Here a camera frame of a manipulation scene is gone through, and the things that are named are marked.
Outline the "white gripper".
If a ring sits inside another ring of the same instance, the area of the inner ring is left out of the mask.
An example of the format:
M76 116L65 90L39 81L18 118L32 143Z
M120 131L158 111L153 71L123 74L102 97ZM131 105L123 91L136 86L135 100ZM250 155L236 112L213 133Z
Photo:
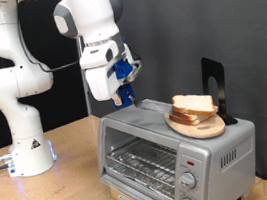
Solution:
M99 101L110 100L117 106L123 101L115 92L134 70L133 59L127 45L120 55L113 46L84 50L82 54L83 70L92 96Z

